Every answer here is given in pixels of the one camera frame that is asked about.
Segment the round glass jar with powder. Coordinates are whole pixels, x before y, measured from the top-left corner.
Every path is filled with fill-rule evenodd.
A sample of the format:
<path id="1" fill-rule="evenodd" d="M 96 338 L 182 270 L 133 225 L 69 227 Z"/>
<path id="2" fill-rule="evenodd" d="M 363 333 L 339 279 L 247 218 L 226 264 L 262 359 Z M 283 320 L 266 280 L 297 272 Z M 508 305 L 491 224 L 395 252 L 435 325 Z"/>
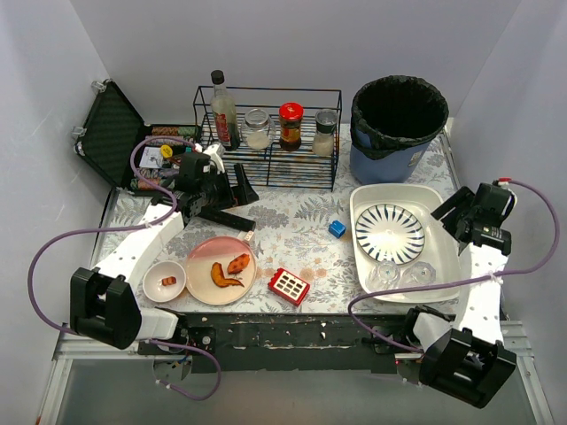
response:
<path id="1" fill-rule="evenodd" d="M 253 108 L 245 113 L 240 125 L 240 135 L 247 147 L 261 151 L 273 142 L 275 130 L 268 112 Z"/>

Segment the blue striped white plate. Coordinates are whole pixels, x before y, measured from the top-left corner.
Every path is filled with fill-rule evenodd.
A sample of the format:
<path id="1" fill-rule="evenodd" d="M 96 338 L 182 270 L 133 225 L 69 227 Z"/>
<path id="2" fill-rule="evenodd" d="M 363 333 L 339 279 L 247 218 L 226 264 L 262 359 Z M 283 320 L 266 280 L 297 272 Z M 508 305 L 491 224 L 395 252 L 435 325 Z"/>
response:
<path id="1" fill-rule="evenodd" d="M 355 222 L 354 233 L 355 241 L 369 258 L 398 266 L 416 260 L 425 245 L 421 221 L 408 209 L 393 204 L 365 209 Z"/>

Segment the clear plastic cup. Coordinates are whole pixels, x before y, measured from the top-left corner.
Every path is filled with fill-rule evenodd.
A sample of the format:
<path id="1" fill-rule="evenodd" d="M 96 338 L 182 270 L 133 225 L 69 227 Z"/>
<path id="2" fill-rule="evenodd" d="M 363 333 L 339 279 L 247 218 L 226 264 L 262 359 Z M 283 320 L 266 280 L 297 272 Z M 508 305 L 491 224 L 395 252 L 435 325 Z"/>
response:
<path id="1" fill-rule="evenodd" d="M 409 287 L 428 286 L 433 284 L 435 280 L 435 268 L 430 263 L 423 261 L 416 262 L 403 275 L 403 282 Z"/>
<path id="2" fill-rule="evenodd" d="M 393 261 L 379 261 L 369 272 L 366 285 L 370 292 L 394 290 L 400 281 L 400 267 Z"/>

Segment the dark sauce glass bottle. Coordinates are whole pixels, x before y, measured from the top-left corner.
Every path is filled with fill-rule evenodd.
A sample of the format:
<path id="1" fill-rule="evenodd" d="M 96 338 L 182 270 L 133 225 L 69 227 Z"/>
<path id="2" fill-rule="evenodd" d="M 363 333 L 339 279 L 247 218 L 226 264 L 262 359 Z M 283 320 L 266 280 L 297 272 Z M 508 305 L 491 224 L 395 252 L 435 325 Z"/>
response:
<path id="1" fill-rule="evenodd" d="M 211 108 L 218 140 L 227 151 L 235 151 L 240 146 L 236 103 L 225 86 L 222 70 L 213 70 L 211 80 L 214 85 Z"/>

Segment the pink white plate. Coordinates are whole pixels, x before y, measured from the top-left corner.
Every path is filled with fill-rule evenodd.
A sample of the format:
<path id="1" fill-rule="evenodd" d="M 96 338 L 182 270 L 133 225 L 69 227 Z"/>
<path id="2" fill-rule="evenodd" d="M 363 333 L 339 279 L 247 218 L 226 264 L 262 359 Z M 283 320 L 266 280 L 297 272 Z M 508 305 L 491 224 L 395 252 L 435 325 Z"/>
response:
<path id="1" fill-rule="evenodd" d="M 232 236 L 216 236 L 196 246 L 185 260 L 186 288 L 206 305 L 228 305 L 252 288 L 256 258 L 248 243 Z"/>

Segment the red lid chili sauce jar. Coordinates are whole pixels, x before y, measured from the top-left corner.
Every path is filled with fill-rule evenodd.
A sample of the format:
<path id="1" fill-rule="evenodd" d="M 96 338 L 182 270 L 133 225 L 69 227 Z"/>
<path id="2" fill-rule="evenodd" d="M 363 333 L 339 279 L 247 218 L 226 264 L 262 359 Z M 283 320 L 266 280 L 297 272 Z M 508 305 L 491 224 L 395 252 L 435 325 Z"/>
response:
<path id="1" fill-rule="evenodd" d="M 285 151 L 296 151 L 301 145 L 301 125 L 304 108 L 294 102 L 282 104 L 279 108 L 280 147 Z"/>

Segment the glass salt grinder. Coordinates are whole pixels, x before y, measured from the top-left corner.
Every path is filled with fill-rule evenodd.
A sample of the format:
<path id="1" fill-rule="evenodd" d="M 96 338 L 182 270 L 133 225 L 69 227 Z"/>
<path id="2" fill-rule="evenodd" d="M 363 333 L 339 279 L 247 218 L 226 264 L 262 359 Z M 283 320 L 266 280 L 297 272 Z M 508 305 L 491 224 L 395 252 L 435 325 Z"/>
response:
<path id="1" fill-rule="evenodd" d="M 320 157 L 330 157 L 334 151 L 338 115 L 334 110 L 322 109 L 315 114 L 315 137 L 312 152 Z"/>

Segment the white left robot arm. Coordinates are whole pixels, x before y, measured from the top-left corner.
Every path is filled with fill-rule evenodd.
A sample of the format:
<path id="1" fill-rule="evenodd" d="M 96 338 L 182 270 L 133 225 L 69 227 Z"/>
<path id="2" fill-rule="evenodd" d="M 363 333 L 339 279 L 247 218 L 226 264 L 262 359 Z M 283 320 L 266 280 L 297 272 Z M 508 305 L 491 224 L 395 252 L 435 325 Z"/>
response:
<path id="1" fill-rule="evenodd" d="M 142 280 L 164 247 L 194 217 L 236 230 L 252 231 L 255 223 L 229 213 L 259 196 L 245 169 L 234 166 L 237 183 L 230 184 L 219 154 L 190 152 L 171 178 L 174 187 L 158 186 L 140 222 L 129 228 L 120 245 L 92 269 L 78 268 L 70 284 L 70 328 L 118 349 L 148 339 L 171 339 L 178 326 L 175 313 L 142 308 L 134 284 Z"/>

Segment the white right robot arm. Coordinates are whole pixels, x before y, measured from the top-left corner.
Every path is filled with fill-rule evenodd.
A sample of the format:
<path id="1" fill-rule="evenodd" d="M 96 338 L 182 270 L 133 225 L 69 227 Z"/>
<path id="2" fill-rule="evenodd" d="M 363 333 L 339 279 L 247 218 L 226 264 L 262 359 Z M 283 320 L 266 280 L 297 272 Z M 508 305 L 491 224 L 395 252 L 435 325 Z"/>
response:
<path id="1" fill-rule="evenodd" d="M 511 234 L 501 225 L 516 196 L 499 182 L 458 189 L 432 212 L 443 229 L 470 253 L 472 284 L 461 286 L 454 318 L 428 306 L 408 311 L 404 332 L 423 350 L 419 380 L 476 408 L 485 407 L 516 369 L 500 324 L 503 271 Z"/>

